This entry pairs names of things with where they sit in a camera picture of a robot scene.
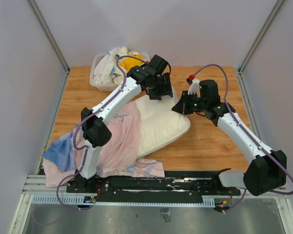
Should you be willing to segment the cream white pillow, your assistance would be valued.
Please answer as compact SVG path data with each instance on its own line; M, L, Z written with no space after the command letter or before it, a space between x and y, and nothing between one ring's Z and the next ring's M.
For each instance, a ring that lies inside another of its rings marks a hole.
M183 114L172 111L178 102L175 90L173 97L150 100L144 95L135 100L141 115L140 144L137 158L154 153L175 142L190 129L190 120Z

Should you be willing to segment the pink blue printed pillowcase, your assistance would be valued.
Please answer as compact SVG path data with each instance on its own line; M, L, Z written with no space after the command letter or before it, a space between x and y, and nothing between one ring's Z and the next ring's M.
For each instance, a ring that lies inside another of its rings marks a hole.
M135 101L126 104L108 125L112 133L110 141L102 147L97 162L97 175L163 177L163 164L154 159L138 157L140 145L141 113ZM71 131L55 140L43 157L43 168L46 176L46 187L57 187L68 176L75 174L81 164L83 151L73 146Z

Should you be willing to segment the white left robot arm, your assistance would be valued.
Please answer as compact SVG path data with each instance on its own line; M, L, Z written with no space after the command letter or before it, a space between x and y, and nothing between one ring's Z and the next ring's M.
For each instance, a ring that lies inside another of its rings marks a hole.
M162 57L154 55L149 62L143 61L142 65L124 72L121 84L100 104L90 110L82 110L82 121L76 129L83 132L83 146L77 145L77 133L73 134L74 149L84 153L74 174L81 191L89 193L95 187L100 152L112 136L107 126L118 111L141 92L146 92L150 100L160 100L163 96L173 97L170 72L166 72L166 68L171 68L171 65Z

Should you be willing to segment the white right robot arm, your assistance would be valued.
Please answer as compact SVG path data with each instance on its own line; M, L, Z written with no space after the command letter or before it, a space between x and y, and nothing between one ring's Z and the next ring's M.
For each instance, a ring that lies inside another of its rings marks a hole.
M259 196L286 184L287 157L281 151L274 151L244 124L235 109L222 102L218 85L214 80L188 79L190 87L183 91L173 111L190 115L203 112L216 127L225 132L247 159L246 171L223 169L218 179L211 183L212 191L223 195L229 187L247 189L252 195Z

